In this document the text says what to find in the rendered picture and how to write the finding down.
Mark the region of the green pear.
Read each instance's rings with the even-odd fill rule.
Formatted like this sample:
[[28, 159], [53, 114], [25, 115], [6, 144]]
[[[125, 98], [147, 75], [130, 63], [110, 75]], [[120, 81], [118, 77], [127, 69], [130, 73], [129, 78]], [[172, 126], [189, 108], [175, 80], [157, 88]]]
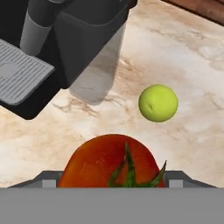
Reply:
[[178, 110], [179, 100], [174, 91], [165, 85], [147, 87], [139, 96], [138, 107], [143, 117], [154, 123], [171, 119]]

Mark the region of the black coffee machine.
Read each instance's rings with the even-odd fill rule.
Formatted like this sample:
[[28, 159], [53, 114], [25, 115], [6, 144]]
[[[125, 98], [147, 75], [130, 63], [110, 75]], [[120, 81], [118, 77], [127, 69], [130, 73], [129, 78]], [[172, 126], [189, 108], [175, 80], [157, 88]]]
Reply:
[[0, 106], [31, 120], [120, 34], [138, 0], [0, 0]]

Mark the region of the red tomato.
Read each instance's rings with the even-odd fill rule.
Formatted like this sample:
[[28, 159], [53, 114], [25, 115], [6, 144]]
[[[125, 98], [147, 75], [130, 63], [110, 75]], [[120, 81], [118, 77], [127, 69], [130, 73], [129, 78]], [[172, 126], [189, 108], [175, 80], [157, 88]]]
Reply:
[[63, 171], [59, 187], [163, 187], [165, 168], [136, 139], [95, 137], [80, 146]]

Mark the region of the brown wooden cabinet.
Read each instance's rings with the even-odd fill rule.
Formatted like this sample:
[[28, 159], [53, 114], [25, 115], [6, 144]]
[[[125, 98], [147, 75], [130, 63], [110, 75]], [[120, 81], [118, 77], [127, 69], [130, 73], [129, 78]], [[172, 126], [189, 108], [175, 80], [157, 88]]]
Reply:
[[224, 0], [162, 0], [224, 26]]

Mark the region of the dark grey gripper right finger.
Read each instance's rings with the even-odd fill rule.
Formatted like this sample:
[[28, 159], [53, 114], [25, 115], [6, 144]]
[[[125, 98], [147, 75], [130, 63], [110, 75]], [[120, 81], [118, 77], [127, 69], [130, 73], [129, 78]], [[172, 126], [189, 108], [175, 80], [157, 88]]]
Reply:
[[164, 174], [164, 185], [168, 188], [214, 188], [213, 185], [190, 178], [183, 171], [166, 171]]

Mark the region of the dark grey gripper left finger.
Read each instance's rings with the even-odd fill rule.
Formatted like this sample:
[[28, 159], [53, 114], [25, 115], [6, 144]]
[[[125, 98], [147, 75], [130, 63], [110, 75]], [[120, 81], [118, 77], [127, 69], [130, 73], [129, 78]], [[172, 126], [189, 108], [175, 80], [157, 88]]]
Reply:
[[12, 185], [11, 188], [56, 188], [62, 171], [42, 171], [34, 179]]

